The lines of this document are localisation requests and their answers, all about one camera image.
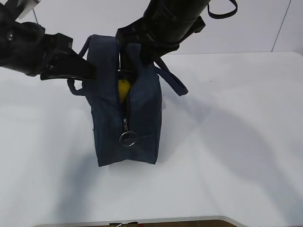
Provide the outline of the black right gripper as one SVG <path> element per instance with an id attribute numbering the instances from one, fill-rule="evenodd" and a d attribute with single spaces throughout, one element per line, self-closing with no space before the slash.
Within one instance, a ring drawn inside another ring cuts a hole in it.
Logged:
<path id="1" fill-rule="evenodd" d="M 152 0 L 143 16 L 128 26 L 119 28 L 116 40 L 120 47 L 122 79 L 136 79 L 137 71 L 127 52 L 128 44 L 140 44 L 143 64 L 157 61 L 176 51 L 193 33 L 199 33 L 205 23 L 201 13 L 203 0 Z"/>

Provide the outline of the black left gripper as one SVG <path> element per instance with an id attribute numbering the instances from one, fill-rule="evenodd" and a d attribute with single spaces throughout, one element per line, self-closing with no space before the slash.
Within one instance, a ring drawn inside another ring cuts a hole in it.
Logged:
<path id="1" fill-rule="evenodd" d="M 39 4 L 38 0 L 0 2 L 0 65 L 41 80 L 92 80 L 96 67 L 85 60 L 86 50 L 72 51 L 73 39 L 57 33 L 46 34 L 38 22 L 19 23 Z"/>

